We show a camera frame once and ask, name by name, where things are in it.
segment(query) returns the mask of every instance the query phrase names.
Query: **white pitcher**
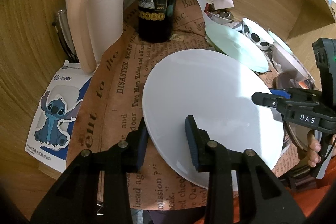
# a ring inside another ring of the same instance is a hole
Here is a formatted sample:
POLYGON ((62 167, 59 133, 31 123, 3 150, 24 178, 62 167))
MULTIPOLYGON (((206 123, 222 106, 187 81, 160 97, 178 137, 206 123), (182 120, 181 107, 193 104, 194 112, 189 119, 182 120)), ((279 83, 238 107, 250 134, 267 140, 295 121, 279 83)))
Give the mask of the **white pitcher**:
POLYGON ((123 32, 123 0, 66 0, 66 6, 79 62, 91 73, 123 32))

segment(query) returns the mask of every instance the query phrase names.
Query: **ceramic plate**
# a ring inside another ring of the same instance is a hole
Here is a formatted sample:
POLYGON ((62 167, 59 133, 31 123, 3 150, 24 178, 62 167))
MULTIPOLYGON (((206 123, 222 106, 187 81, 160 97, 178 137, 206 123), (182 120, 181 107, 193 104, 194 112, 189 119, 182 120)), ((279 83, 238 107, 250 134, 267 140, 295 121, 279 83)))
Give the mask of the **ceramic plate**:
POLYGON ((274 43, 272 56, 274 61, 281 65, 282 71, 287 73, 290 78, 298 82, 308 79, 308 74, 300 63, 277 43, 274 43))
POLYGON ((268 30, 269 35, 273 38, 275 43, 278 43, 281 47, 283 47, 289 54, 294 55, 290 47, 287 46, 285 42, 281 40, 280 37, 278 37, 276 34, 272 33, 270 30, 268 30))
POLYGON ((220 52, 231 56, 256 72, 268 70, 268 62, 263 52, 240 32, 220 24, 206 26, 205 32, 220 52))
POLYGON ((233 58, 184 50, 167 56, 150 72, 143 116, 162 158, 179 175, 207 188, 209 174, 198 173, 192 165, 185 118, 193 115, 199 128, 228 149, 255 150, 272 169, 283 145, 283 123, 275 109, 253 104, 251 96, 257 91, 270 93, 254 72, 233 58))
POLYGON ((273 44, 273 38, 265 31, 263 27, 255 23, 254 21, 243 18, 243 35, 252 40, 259 49, 266 51, 273 44))

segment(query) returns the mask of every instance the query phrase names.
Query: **stitch sticker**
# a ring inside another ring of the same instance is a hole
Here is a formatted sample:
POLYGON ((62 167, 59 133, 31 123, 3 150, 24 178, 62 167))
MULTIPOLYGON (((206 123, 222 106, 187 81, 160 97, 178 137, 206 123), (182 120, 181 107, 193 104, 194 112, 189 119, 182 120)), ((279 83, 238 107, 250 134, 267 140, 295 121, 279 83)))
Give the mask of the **stitch sticker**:
POLYGON ((47 119, 44 126, 34 133, 34 137, 36 141, 41 143, 41 146, 58 151, 65 148, 70 141, 69 133, 63 131, 59 124, 61 121, 74 121, 82 101, 80 100, 73 109, 67 111, 66 102, 61 95, 57 95, 47 104, 49 93, 50 91, 47 91, 40 102, 41 109, 47 119))

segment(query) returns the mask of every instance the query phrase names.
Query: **orange cloth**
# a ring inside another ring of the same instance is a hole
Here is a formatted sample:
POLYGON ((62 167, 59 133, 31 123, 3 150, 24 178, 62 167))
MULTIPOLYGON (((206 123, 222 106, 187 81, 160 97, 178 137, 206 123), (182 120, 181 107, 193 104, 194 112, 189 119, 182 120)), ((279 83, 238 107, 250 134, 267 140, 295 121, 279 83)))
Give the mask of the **orange cloth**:
MULTIPOLYGON (((311 189, 301 193, 291 193, 296 203, 300 206, 305 216, 309 216, 320 203, 324 195, 328 192, 330 185, 336 178, 336 157, 329 162, 323 179, 316 180, 318 189, 311 189)), ((234 223, 239 221, 239 200, 234 198, 234 223)), ((204 224, 204 218, 195 224, 204 224)))

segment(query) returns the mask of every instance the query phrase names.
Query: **metal pin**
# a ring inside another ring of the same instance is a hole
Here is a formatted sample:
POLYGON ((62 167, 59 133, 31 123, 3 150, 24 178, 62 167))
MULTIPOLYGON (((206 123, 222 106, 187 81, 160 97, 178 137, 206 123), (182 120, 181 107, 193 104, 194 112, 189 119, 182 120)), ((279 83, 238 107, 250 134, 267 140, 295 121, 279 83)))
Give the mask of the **metal pin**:
POLYGON ((253 157, 255 155, 255 152, 252 149, 246 149, 245 153, 250 157, 253 157))
POLYGON ((89 149, 84 149, 81 151, 81 155, 83 157, 87 157, 90 154, 90 150, 89 149))
POLYGON ((118 143, 118 146, 119 146, 120 148, 125 148, 125 147, 128 146, 128 142, 126 142, 126 141, 121 141, 121 142, 118 143))
POLYGON ((217 146, 217 142, 216 141, 208 141, 207 145, 211 148, 215 148, 217 146))

